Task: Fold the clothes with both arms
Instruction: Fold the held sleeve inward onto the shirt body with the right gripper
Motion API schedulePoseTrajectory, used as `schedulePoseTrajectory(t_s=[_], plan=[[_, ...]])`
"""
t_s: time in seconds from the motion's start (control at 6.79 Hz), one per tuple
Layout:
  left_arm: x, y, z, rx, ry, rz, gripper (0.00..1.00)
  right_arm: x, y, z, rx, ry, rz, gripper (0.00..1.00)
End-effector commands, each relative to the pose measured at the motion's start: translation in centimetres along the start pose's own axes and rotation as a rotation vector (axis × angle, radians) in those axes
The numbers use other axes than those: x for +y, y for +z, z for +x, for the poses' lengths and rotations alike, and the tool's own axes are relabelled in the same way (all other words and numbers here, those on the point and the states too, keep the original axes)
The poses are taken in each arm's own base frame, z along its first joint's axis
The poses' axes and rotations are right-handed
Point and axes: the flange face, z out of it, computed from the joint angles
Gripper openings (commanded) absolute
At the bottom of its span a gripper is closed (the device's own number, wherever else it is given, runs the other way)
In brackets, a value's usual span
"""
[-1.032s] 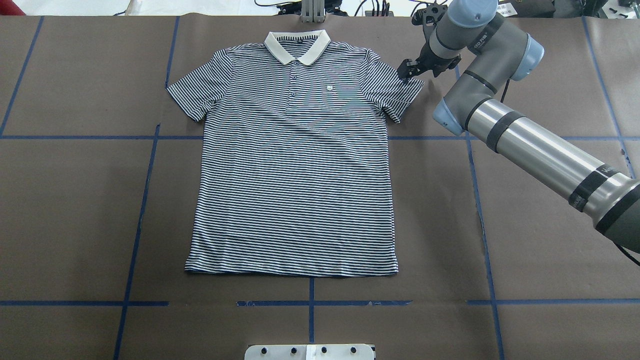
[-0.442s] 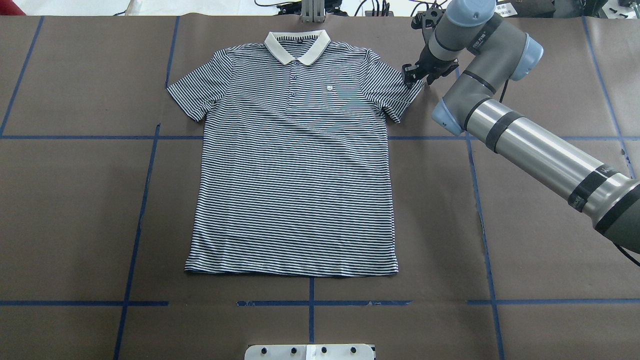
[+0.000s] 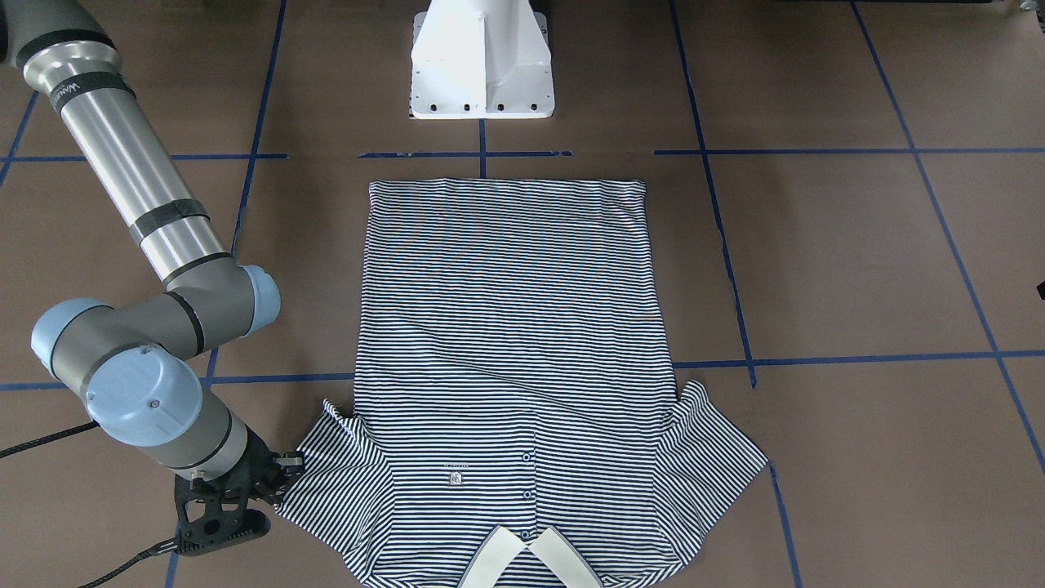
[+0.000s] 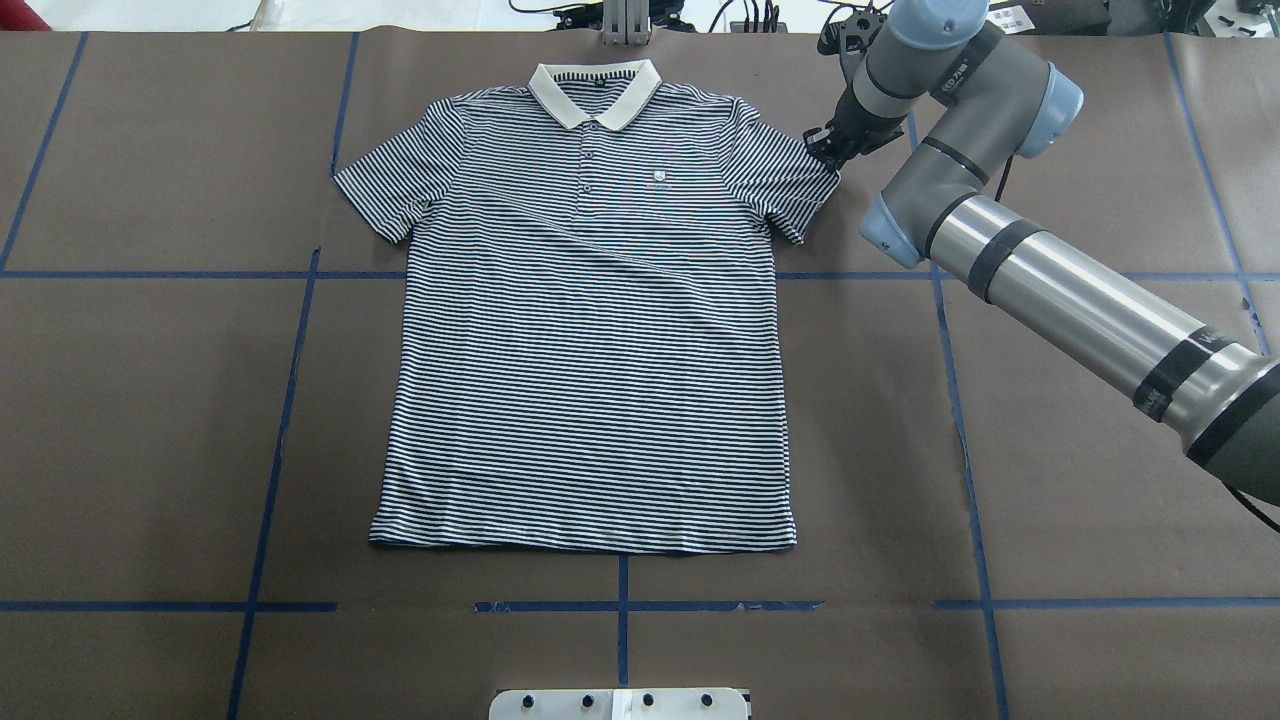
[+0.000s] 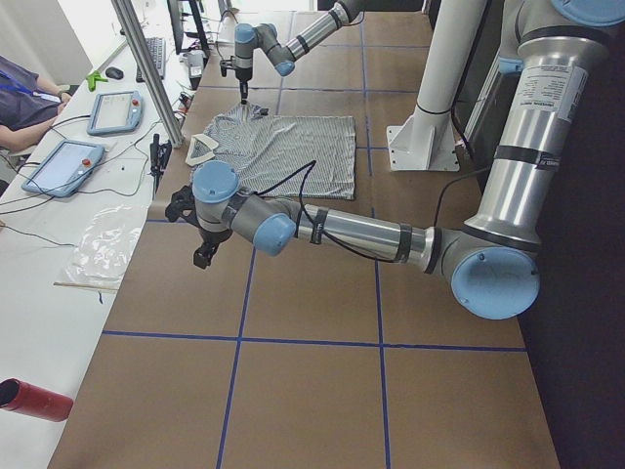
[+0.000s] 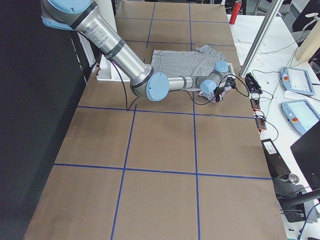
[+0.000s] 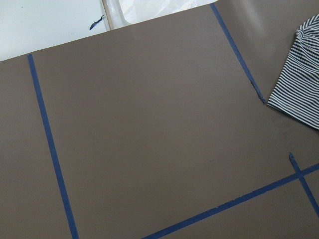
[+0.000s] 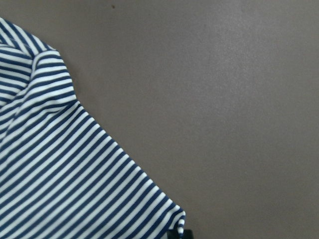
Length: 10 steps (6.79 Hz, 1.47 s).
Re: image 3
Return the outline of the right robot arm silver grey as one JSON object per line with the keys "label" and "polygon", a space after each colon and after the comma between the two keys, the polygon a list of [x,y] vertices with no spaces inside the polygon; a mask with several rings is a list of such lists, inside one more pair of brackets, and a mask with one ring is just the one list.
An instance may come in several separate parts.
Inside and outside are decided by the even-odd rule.
{"label": "right robot arm silver grey", "polygon": [[275,280],[220,238],[127,81],[104,26],[78,1],[4,1],[2,62],[67,131],[154,283],[127,301],[80,296],[38,317],[37,361],[94,428],[173,480],[176,530],[152,554],[204,555],[266,535],[304,465],[279,453],[198,375],[207,351],[268,327]]}

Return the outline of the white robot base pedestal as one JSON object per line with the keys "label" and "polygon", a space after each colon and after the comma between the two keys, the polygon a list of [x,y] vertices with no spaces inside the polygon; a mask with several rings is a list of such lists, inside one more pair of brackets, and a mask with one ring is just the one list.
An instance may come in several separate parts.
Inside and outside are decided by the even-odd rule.
{"label": "white robot base pedestal", "polygon": [[414,16],[411,117],[544,119],[555,109],[548,20],[530,1],[432,1]]}

